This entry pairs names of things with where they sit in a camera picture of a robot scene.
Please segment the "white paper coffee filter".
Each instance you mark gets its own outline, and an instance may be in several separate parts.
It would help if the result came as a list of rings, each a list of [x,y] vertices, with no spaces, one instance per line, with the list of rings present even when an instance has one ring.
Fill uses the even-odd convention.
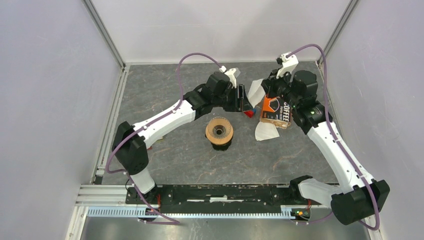
[[[252,81],[249,91],[247,93],[247,99],[253,108],[255,108],[256,105],[258,105],[262,101],[266,94],[265,90],[262,87],[263,80],[264,79],[262,78]]]

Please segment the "orange black coffee filter box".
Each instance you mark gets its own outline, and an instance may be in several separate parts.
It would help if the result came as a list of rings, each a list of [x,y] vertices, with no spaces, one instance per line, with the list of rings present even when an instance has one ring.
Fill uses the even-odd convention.
[[[260,119],[292,122],[292,107],[281,98],[263,98]]]

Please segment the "paper coffee filters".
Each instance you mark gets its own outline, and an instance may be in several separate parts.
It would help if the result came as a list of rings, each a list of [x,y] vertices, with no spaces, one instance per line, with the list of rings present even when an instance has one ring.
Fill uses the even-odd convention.
[[[273,120],[273,119],[261,119],[260,122],[262,123],[265,130],[276,130],[277,128],[280,129],[287,129],[291,122],[286,122],[282,120]]]

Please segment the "dark green glass dripper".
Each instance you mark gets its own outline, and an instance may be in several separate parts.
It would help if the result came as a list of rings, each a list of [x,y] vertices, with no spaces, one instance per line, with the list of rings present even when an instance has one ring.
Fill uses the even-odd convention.
[[[212,148],[217,151],[226,151],[232,144],[233,134],[205,134],[205,138],[210,142]]]

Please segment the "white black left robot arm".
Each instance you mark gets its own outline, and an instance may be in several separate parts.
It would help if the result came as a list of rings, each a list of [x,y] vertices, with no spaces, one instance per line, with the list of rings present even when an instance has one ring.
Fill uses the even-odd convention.
[[[163,112],[133,125],[121,123],[116,131],[112,152],[138,187],[138,197],[145,204],[157,198],[155,181],[148,171],[147,150],[153,143],[176,128],[209,114],[213,108],[226,112],[250,110],[243,84],[237,84],[238,68],[214,72],[206,83],[183,95]]]

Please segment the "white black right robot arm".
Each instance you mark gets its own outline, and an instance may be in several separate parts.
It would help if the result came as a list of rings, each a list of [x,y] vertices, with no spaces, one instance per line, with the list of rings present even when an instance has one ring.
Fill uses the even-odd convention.
[[[306,200],[320,203],[343,225],[374,216],[377,229],[390,187],[385,180],[377,181],[349,150],[328,107],[317,100],[317,76],[307,70],[279,74],[274,69],[261,86],[268,98],[281,98],[289,104],[293,121],[318,147],[338,181],[334,186],[310,175],[297,177],[290,181],[289,199],[295,204]]]

